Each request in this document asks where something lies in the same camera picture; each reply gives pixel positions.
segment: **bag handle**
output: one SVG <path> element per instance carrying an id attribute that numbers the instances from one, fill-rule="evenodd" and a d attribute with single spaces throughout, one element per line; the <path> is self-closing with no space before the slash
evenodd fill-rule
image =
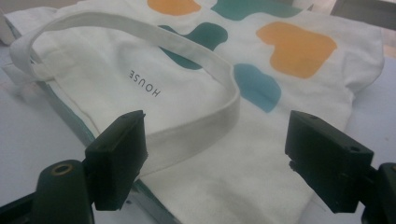
<path id="1" fill-rule="evenodd" d="M 176 128 L 147 136 L 148 160 L 141 170 L 147 175 L 197 154 L 231 130 L 239 116 L 239 89 L 233 78 L 233 67 L 210 49 L 157 26 L 121 15 L 97 11 L 83 11 L 58 18 L 14 41 L 10 55 L 14 64 L 37 80 L 48 81 L 50 73 L 40 76 L 32 66 L 32 46 L 47 31 L 72 27 L 97 26 L 116 29 L 152 42 L 195 63 L 200 64 L 228 92 L 226 104 L 212 113 Z"/>

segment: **white surface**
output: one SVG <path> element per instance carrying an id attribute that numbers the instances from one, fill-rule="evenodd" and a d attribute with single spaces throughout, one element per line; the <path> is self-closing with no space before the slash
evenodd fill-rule
<path id="1" fill-rule="evenodd" d="M 0 64 L 7 62 L 7 48 L 1 46 Z M 375 168 L 396 161 L 395 83 L 396 60 L 387 58 L 382 76 L 358 95 L 346 129 L 375 152 Z M 33 192 L 45 167 L 61 160 L 82 160 L 83 148 L 36 84 L 18 90 L 0 71 L 0 205 Z M 300 223 L 360 223 L 361 209 L 353 215 L 333 215 L 314 198 Z M 101 214 L 96 221 L 106 217 L 108 223 L 115 215 Z"/>

